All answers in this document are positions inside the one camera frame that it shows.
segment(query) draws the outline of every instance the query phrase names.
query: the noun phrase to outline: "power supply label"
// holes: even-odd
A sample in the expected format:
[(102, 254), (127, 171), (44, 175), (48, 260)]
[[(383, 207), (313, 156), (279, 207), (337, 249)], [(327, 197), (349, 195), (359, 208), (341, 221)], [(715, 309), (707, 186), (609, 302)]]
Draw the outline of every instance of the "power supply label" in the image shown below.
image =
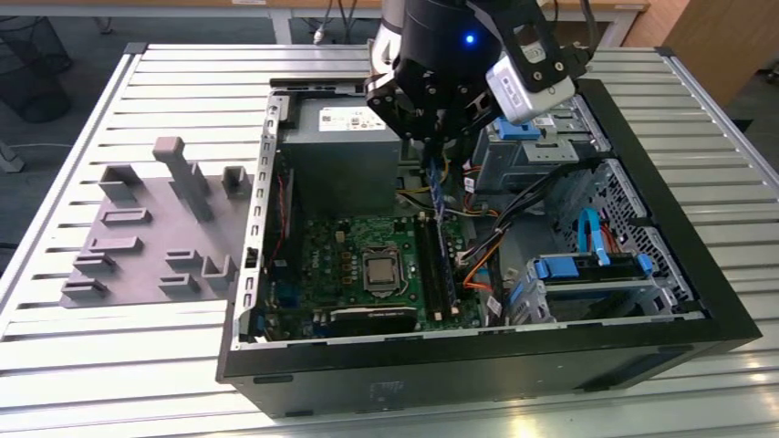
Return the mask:
[(387, 124), (369, 107), (325, 107), (319, 110), (319, 131), (386, 130)]

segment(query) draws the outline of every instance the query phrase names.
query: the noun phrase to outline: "cpu socket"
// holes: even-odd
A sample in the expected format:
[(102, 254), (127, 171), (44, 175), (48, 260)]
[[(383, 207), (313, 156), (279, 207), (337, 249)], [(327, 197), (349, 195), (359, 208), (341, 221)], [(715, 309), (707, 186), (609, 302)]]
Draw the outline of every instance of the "cpu socket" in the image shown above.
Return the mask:
[(401, 290), (398, 249), (374, 246), (363, 251), (363, 286), (377, 298), (387, 298)]

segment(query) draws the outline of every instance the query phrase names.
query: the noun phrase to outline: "aluminum extrusion table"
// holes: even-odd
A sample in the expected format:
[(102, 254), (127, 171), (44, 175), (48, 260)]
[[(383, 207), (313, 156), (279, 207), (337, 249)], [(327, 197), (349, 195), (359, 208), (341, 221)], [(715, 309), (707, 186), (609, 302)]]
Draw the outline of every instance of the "aluminum extrusion table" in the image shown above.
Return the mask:
[(0, 432), (152, 436), (685, 436), (779, 433), (778, 178), (674, 57), (602, 49), (605, 81), (765, 337), (627, 391), (274, 422), (215, 382), (225, 301), (64, 309), (110, 163), (163, 176), (180, 136), (218, 175), (257, 166), (270, 79), (369, 72), (363, 47), (152, 45), (126, 55), (0, 282)]

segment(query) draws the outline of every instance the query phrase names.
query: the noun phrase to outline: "mesh trash bin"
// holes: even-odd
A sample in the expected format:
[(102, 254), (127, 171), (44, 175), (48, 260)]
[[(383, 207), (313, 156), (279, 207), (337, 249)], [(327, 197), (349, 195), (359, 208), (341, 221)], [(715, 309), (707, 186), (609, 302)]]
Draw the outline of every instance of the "mesh trash bin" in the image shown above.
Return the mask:
[(31, 56), (43, 57), (54, 73), (63, 73), (74, 64), (44, 16), (0, 16), (0, 42), (10, 44), (27, 61)]
[(31, 123), (59, 119), (71, 109), (47, 59), (19, 42), (0, 41), (0, 100)]

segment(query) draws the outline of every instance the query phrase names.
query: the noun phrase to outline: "wooden cabinet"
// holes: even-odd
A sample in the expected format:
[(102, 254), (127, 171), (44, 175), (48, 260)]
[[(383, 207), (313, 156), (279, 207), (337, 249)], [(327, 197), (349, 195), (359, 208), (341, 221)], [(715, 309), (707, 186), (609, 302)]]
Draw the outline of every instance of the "wooden cabinet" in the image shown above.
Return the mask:
[(626, 47), (670, 47), (721, 106), (779, 50), (779, 1), (650, 0)]

